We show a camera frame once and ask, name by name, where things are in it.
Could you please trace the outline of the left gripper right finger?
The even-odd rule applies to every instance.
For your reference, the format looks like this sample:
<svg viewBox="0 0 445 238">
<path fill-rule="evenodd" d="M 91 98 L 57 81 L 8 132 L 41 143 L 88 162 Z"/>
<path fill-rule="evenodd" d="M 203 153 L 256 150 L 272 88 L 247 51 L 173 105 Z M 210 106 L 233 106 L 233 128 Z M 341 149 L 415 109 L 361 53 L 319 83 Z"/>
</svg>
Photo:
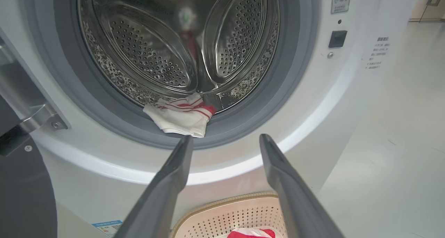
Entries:
<svg viewBox="0 0 445 238">
<path fill-rule="evenodd" d="M 343 238 L 327 211 L 267 134 L 259 137 L 268 184 L 278 194 L 290 238 Z"/>
</svg>

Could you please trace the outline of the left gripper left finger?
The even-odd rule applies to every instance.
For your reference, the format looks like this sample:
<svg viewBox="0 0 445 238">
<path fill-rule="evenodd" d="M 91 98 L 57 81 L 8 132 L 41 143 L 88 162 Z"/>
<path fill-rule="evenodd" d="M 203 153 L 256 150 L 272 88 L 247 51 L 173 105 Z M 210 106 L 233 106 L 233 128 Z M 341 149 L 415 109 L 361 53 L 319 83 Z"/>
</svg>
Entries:
<svg viewBox="0 0 445 238">
<path fill-rule="evenodd" d="M 178 194 L 186 187 L 193 138 L 185 136 L 132 208 L 116 238 L 167 238 Z"/>
</svg>

